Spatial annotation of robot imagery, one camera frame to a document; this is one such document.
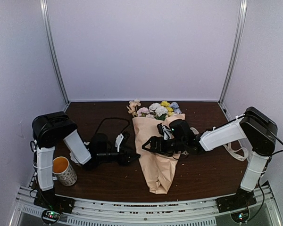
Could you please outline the peach blossom stem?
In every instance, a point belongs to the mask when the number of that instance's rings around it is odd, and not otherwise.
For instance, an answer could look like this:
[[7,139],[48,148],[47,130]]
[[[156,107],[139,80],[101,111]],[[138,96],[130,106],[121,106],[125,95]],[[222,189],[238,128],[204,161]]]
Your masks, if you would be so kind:
[[131,100],[129,101],[129,105],[126,107],[128,110],[128,113],[131,114],[133,117],[137,117],[138,116],[138,107],[141,106],[141,102],[139,99],[135,99],[135,100]]

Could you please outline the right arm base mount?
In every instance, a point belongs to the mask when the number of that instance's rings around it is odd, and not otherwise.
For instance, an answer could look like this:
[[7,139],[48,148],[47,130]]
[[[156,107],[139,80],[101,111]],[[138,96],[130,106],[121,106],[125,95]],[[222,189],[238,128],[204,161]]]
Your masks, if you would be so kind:
[[230,212],[231,218],[235,223],[246,223],[250,218],[249,206],[256,204],[254,197],[239,197],[236,194],[224,196],[216,199],[219,213]]

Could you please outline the blue flower stem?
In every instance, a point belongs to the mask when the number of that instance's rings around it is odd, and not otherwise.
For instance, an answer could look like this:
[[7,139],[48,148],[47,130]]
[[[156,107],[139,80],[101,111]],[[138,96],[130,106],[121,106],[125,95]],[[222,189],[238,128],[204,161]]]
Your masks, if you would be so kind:
[[180,107],[177,102],[172,102],[169,107],[173,109],[174,114],[181,114],[182,111],[180,110]]

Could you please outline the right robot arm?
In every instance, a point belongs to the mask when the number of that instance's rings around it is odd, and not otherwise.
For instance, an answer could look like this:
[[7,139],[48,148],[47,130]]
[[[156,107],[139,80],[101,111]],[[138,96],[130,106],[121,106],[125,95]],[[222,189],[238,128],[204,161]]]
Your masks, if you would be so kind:
[[171,122],[169,126],[159,124],[157,128],[160,136],[149,138],[142,149],[166,156],[181,151],[202,154],[220,146],[230,148],[233,142],[248,140],[252,147],[251,159],[232,199],[237,208],[250,201],[251,193],[258,186],[272,156],[277,154],[276,143],[283,146],[283,141],[277,136],[277,124],[253,106],[224,125],[199,134],[195,134],[188,122],[182,119]]

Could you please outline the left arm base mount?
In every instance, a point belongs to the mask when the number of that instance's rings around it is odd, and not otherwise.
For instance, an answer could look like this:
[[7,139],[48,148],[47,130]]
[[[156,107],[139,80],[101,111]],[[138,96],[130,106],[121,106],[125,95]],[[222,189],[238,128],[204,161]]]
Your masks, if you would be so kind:
[[75,200],[72,198],[56,196],[54,202],[49,204],[49,202],[41,196],[36,196],[33,203],[34,205],[45,209],[41,213],[41,220],[45,224],[52,225],[61,219],[63,213],[72,213]]

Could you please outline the pink and green wrapping paper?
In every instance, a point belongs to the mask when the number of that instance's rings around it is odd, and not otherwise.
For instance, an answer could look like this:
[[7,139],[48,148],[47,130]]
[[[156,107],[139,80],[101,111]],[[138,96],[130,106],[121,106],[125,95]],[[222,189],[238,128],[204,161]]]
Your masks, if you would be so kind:
[[177,114],[164,121],[148,117],[134,117],[133,128],[135,132],[136,152],[140,154],[139,163],[146,180],[149,191],[154,194],[167,194],[175,176],[176,165],[180,154],[167,157],[151,153],[142,149],[142,145],[152,136],[159,137],[157,125],[162,123],[168,126],[174,120],[185,119],[185,114]]

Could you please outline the yellow flower stem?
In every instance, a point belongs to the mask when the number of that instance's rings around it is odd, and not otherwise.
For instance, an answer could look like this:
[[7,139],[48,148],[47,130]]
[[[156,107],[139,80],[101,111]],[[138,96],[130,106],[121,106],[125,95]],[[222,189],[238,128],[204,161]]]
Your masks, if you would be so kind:
[[167,101],[162,101],[162,102],[160,103],[160,105],[161,105],[162,107],[164,107],[164,108],[167,110],[167,115],[168,115],[168,116],[172,116],[172,115],[174,114],[174,110],[173,110],[173,108],[171,107],[171,104],[170,104],[169,102],[167,102]]

